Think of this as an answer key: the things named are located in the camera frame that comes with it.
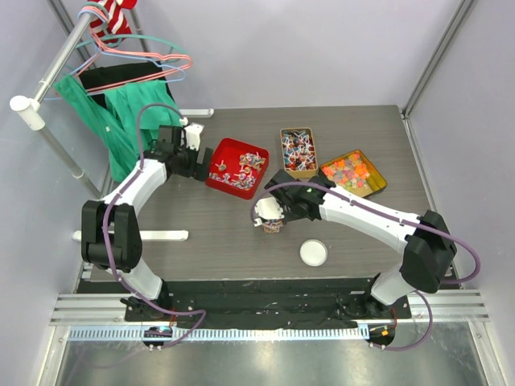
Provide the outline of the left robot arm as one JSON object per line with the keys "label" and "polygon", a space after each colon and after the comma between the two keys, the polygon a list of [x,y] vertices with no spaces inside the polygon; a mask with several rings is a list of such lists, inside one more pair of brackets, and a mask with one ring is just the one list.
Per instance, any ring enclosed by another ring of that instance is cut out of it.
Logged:
{"label": "left robot arm", "polygon": [[159,139],[137,158],[134,169],[110,194],[89,200],[81,212],[81,256],[113,275],[126,290],[143,301],[143,310],[155,321],[171,311],[166,282],[153,273],[142,257],[138,214],[154,192],[174,175],[205,181],[213,150],[200,154],[204,127],[162,125]]}

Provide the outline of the white round jar lid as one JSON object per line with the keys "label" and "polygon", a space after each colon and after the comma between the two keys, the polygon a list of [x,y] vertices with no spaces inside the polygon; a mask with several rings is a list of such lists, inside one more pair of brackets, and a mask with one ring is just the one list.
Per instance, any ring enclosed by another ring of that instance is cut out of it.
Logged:
{"label": "white round jar lid", "polygon": [[327,261],[328,250],[319,240],[306,240],[299,249],[299,255],[306,265],[319,267]]}

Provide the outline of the red square candy box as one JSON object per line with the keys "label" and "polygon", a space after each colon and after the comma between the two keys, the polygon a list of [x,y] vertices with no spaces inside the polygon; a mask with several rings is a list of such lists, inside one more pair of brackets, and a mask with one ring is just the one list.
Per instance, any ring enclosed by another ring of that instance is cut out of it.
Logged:
{"label": "red square candy box", "polygon": [[241,199],[254,197],[269,166],[269,152],[247,142],[224,138],[212,155],[205,184]]}

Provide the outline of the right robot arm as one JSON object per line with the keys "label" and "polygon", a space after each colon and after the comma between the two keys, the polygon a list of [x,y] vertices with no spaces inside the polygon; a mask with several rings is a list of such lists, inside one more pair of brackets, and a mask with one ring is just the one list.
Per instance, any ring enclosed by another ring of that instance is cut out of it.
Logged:
{"label": "right robot arm", "polygon": [[367,314],[380,318],[393,304],[415,290],[436,293],[457,248],[447,238],[443,217],[428,210],[423,215],[396,211],[363,199],[316,175],[302,183],[284,170],[266,184],[275,198],[264,220],[325,220],[342,224],[388,245],[402,256],[399,265],[378,274],[363,298]]}

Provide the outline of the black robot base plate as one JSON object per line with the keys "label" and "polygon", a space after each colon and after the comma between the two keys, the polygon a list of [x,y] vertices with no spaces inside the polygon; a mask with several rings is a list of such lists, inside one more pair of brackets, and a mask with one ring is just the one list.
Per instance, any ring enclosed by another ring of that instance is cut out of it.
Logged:
{"label": "black robot base plate", "polygon": [[127,322],[174,320],[191,326],[204,310],[203,328],[282,329],[351,321],[425,317],[447,306],[455,288],[403,295],[391,306],[372,299],[369,278],[168,281],[164,294],[146,304],[113,281],[82,281],[80,295],[110,295],[124,306]]}

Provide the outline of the clear plastic round jar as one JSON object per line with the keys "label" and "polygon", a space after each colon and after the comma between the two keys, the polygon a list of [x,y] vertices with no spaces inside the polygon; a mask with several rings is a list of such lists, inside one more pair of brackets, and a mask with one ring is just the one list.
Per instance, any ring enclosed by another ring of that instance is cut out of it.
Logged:
{"label": "clear plastic round jar", "polygon": [[279,233],[282,226],[283,226],[283,222],[281,219],[267,220],[262,223],[264,232],[270,233],[270,234]]}

